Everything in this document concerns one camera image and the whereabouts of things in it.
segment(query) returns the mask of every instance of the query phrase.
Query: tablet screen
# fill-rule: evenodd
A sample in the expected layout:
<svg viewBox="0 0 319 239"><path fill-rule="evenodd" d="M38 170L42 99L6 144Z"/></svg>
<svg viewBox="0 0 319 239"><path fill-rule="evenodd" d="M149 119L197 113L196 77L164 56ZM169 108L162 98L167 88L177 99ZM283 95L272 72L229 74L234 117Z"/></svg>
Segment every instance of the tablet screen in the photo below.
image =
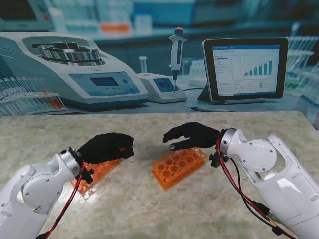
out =
<svg viewBox="0 0 319 239"><path fill-rule="evenodd" d="M218 95L275 94L280 45L212 47Z"/></svg>

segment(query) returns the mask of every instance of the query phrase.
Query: wire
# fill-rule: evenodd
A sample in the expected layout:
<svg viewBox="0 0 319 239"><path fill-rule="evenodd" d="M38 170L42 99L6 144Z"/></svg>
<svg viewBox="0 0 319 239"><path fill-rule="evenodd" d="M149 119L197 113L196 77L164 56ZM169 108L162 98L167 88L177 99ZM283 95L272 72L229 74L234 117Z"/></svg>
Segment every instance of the wire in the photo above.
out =
<svg viewBox="0 0 319 239"><path fill-rule="evenodd" d="M280 232L284 235L286 235L287 237L291 238L291 239L296 239L295 237L293 237L292 235L288 234L286 231L284 231L281 227L279 227L275 222L271 221L264 213L262 213L259 208L245 195L243 194L242 190L241 190L241 185L240 185L240 174L239 174L239 170L238 167L235 163L235 161L230 158L230 160L232 161L232 163L234 164L235 168L236 168L236 172L237 172L237 176L238 176L238 186L236 185L234 179L232 178L231 174L229 173L226 165L224 164L224 161L221 157L221 152L220 152L220 138L217 139L217 152L220 155L220 163L222 166L222 169L226 175L226 177L228 178L229 182L231 183L231 185L236 189L236 191L241 195L245 206L248 208L248 210L254 215L256 216L259 220L261 220L263 223L267 224L268 226L270 226L271 228L277 228L280 230ZM270 221L271 223L268 223L267 221L265 221L264 219L262 219L261 217L259 217L250 207L248 204L250 204L250 206L252 206L257 212L259 212L266 220Z"/></svg>
<svg viewBox="0 0 319 239"><path fill-rule="evenodd" d="M189 88L189 89L186 89L186 90L183 90L183 91L190 91L190 90L202 90L203 88Z"/></svg>
<svg viewBox="0 0 319 239"><path fill-rule="evenodd" d="M81 171L80 171L80 174L79 174L79 179L77 181L77 183L75 184L74 186L74 189L73 189L73 192L69 198L69 200L65 203L62 211L60 212L58 218L55 220L51 230L48 232L48 234L46 235L45 239L48 239L49 236L51 235L51 233L53 232L53 230L56 228L56 226L58 225L59 221L61 220L61 218L63 217L64 213L66 212L66 210L68 209L69 205L71 204L75 194L76 194L76 191L78 190L79 186L80 186L80 183L81 183L81 180L82 180L82 173L84 171L84 168L85 168L85 165L84 165L84 159L82 159L82 168L81 168Z"/></svg>

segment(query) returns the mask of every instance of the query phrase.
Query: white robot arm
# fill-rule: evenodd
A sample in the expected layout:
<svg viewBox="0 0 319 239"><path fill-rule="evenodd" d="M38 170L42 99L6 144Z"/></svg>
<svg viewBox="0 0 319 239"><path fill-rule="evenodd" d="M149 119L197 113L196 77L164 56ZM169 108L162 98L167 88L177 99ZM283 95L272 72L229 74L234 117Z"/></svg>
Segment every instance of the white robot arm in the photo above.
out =
<svg viewBox="0 0 319 239"><path fill-rule="evenodd" d="M16 172L0 191L1 239L38 236L63 185L79 175L79 159L70 148L49 163L26 165Z"/></svg>
<svg viewBox="0 0 319 239"><path fill-rule="evenodd" d="M247 177L281 224L299 239L319 239L319 186L278 137L248 141L241 130L230 128L222 136L220 152L239 157ZM277 152L285 168L262 180L258 172L275 165Z"/></svg>

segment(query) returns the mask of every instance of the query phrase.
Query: test tube rack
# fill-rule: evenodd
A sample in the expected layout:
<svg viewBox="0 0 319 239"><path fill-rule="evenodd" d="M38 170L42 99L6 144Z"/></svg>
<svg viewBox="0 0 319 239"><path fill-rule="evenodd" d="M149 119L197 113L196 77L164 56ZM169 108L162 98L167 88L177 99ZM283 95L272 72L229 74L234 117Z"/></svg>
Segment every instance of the test tube rack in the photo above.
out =
<svg viewBox="0 0 319 239"><path fill-rule="evenodd" d="M289 41L286 63L285 90L295 91L301 82L308 59L314 54L313 46L318 41L317 36L291 36Z"/></svg>
<svg viewBox="0 0 319 239"><path fill-rule="evenodd" d="M117 159L117 160L104 162L104 163L98 163L98 164L85 163L85 167L88 171L90 171L91 169L94 171L94 174L91 174L93 182L90 184L87 184L86 181L82 180L80 182L78 192L81 194L86 193L90 188L92 188L95 184L97 184L108 172L110 172L113 168L115 168L115 166L117 166L121 161L122 159ZM71 181L71 184L75 186L76 182L77 180L74 179Z"/></svg>
<svg viewBox="0 0 319 239"><path fill-rule="evenodd" d="M296 93L314 107L319 107L319 62L310 72L303 72Z"/></svg>
<svg viewBox="0 0 319 239"><path fill-rule="evenodd" d="M59 94L52 92L43 78L0 79L0 111L5 115L35 115L66 110Z"/></svg>
<svg viewBox="0 0 319 239"><path fill-rule="evenodd" d="M207 155L199 148L170 153L152 164L152 174L168 190L205 164Z"/></svg>

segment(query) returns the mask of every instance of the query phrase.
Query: orange test tube rack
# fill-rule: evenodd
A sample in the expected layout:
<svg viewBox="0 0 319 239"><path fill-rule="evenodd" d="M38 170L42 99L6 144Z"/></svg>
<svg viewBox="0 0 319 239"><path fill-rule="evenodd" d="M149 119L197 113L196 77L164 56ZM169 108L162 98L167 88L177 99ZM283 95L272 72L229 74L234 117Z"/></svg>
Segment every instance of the orange test tube rack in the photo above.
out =
<svg viewBox="0 0 319 239"><path fill-rule="evenodd" d="M94 174L91 174L91 177L93 178L93 182L90 184L87 184L85 180L82 180L78 189L78 192L83 194L85 193L89 188L93 187L95 184L97 184L108 172L110 172L116 165L118 165L122 159L117 159L105 163L98 163L98 164L89 164L85 163L85 167L88 171L93 169ZM71 181L71 184L75 186L77 180L74 179Z"/></svg>
<svg viewBox="0 0 319 239"><path fill-rule="evenodd" d="M207 155L199 148L172 152L152 164L152 174L169 189L205 164Z"/></svg>

